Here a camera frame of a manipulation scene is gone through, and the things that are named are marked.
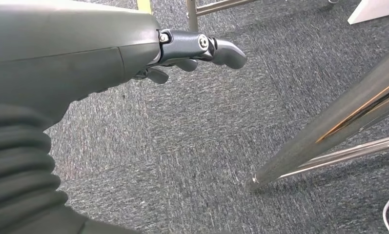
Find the gray carpet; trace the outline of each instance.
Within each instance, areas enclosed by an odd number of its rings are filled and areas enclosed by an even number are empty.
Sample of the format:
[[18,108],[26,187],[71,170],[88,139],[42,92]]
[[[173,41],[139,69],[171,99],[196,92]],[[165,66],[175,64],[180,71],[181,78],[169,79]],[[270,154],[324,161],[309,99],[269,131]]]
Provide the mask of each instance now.
[[[93,0],[136,8],[134,0]],[[71,105],[49,129],[69,204],[144,233],[387,233],[389,151],[280,180],[243,182],[389,51],[389,17],[356,25],[358,1],[261,0],[200,18],[249,56],[239,71],[202,63],[170,81],[131,81]],[[152,1],[187,29],[185,1]],[[339,148],[389,136],[389,119]]]

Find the robotic arm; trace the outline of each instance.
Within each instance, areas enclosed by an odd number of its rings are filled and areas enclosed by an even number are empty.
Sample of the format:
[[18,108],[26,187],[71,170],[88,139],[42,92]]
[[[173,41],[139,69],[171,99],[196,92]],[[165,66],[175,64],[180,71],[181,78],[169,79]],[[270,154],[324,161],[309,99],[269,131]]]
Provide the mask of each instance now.
[[70,103],[131,79],[165,83],[161,66],[239,69],[228,41],[162,29],[134,10],[68,0],[0,0],[0,234],[133,234],[64,204],[50,139]]
[[90,93],[185,71],[196,60],[239,69],[246,56],[201,33],[162,30],[150,14],[68,0],[0,0],[0,103],[27,107],[54,124]]

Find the screw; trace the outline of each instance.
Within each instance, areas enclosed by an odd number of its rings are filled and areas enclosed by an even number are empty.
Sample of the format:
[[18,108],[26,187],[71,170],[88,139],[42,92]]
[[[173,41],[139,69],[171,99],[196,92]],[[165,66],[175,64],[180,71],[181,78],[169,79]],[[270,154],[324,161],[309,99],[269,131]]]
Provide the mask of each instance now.
[[200,48],[202,48],[202,49],[208,48],[208,39],[203,34],[199,36],[199,45],[200,45]]
[[160,39],[160,42],[168,42],[170,40],[168,35],[165,33],[161,33],[159,39]]

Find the white object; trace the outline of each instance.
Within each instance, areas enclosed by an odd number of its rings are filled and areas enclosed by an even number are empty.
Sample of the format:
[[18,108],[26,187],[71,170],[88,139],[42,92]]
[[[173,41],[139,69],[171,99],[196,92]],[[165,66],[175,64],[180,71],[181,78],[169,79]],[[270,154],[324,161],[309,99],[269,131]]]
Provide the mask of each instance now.
[[348,19],[349,24],[389,16],[389,0],[361,0]]
[[387,204],[384,206],[384,209],[383,209],[383,220],[384,220],[384,224],[386,225],[388,231],[389,231],[389,224],[388,224],[388,221],[387,221],[387,210],[388,210],[388,207],[389,207],[389,201],[387,202]]

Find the metal bar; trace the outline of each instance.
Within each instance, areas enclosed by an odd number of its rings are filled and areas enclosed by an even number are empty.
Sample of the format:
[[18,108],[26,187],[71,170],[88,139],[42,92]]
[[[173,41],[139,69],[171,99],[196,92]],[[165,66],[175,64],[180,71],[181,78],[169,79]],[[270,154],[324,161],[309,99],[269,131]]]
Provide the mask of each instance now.
[[220,10],[240,6],[257,0],[222,0],[207,5],[197,7],[197,16],[207,15]]
[[199,23],[197,19],[197,3],[196,0],[187,0],[187,17],[189,29],[192,32],[199,31]]
[[278,179],[294,176],[314,169],[327,167],[339,162],[358,158],[367,154],[389,149],[389,137],[358,145],[349,149],[337,151],[328,155],[316,157],[309,162],[299,166],[295,171],[281,175]]
[[246,187],[256,190],[388,116],[389,54],[283,146],[246,182]]

